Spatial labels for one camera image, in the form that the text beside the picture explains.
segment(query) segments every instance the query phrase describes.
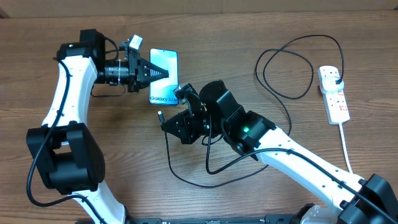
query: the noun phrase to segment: wood grain surface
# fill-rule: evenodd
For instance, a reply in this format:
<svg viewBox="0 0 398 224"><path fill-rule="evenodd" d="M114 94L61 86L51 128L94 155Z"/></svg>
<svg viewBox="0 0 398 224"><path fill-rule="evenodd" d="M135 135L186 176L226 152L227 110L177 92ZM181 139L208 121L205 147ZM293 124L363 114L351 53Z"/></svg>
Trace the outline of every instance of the wood grain surface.
<svg viewBox="0 0 398 224"><path fill-rule="evenodd" d="M176 50L180 83L189 82L200 90L208 82L222 79L246 110L264 115L286 131L286 115L255 80L254 64L265 49L281 47L301 35L333 36L345 56L351 120L344 127L352 168L364 178L381 175L398 192L397 21L395 11L0 20L0 223L73 223L88 218L75 202L39 208L28 201L25 183L32 158L25 135L29 128L40 127L51 105L58 80L58 65L52 57L60 44L77 42L79 31L90 28L117 43L133 34L141 35L144 58L149 58L150 48ZM329 39L300 40L289 50L306 56L315 70L322 65L341 69L338 49ZM275 89L297 96L306 89L311 73L302 59L280 54L266 75ZM293 121L291 137L346 169L339 130L327 122L316 75L305 97L282 100ZM96 94L118 91L106 85L95 88ZM157 111L170 118L185 108L150 105L149 89L120 98L90 99L88 127L105 156L106 182L132 216L260 217L295 213L309 202L322 204L272 167L218 189L201 189L176 179L167 167ZM169 140L176 173L198 184L219 184L263 166L245 159L209 176L205 148L199 141L183 146L173 136ZM226 143L217 143L210 168L237 156ZM32 185L41 202L60 197L56 190L44 187L37 173Z"/></svg>

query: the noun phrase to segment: phone screen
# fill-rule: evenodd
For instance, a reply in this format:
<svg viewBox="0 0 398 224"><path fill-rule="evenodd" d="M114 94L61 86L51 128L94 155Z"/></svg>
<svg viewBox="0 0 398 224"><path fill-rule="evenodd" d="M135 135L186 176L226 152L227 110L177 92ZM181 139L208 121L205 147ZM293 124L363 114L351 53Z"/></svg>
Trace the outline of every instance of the phone screen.
<svg viewBox="0 0 398 224"><path fill-rule="evenodd" d="M150 83L149 102L152 104L177 105L173 90L178 87L177 53L172 50L151 49L150 62L169 71L169 77Z"/></svg>

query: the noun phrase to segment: smartphone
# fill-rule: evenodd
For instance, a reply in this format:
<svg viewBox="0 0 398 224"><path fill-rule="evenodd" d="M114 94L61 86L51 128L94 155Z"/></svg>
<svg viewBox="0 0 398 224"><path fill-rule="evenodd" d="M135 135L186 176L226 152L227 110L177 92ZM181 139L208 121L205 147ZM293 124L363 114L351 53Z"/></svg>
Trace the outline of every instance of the smartphone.
<svg viewBox="0 0 398 224"><path fill-rule="evenodd" d="M178 87L178 57L172 50L151 49L150 62L169 71L169 77L150 83L149 102L160 105L177 105L173 90Z"/></svg>

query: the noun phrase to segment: cable connector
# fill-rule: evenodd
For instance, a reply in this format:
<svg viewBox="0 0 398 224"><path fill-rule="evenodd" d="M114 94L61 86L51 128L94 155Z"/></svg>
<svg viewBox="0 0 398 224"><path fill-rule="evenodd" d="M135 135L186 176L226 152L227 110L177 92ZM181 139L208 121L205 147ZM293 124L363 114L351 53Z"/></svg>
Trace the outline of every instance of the cable connector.
<svg viewBox="0 0 398 224"><path fill-rule="evenodd" d="M164 123L164 115L162 111L158 111L157 115L159 117L159 121L163 124Z"/></svg>

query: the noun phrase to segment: white power plug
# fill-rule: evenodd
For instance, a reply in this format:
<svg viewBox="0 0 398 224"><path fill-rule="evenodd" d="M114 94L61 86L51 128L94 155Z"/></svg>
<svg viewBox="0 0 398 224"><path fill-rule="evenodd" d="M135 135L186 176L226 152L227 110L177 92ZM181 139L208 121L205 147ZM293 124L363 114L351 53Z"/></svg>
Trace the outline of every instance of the white power plug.
<svg viewBox="0 0 398 224"><path fill-rule="evenodd" d="M343 80L339 84L336 83L336 81L340 79L340 74L336 67L329 65L320 67L318 69L318 78L321 92L323 94L333 93L343 90L344 88Z"/></svg>
<svg viewBox="0 0 398 224"><path fill-rule="evenodd" d="M336 84L336 80L340 78L338 69L328 65L318 69L318 77L329 124L338 124L339 126L347 168L350 173L353 173L348 160L343 132L343 123L349 120L347 102L343 91L344 81L341 81L340 84Z"/></svg>

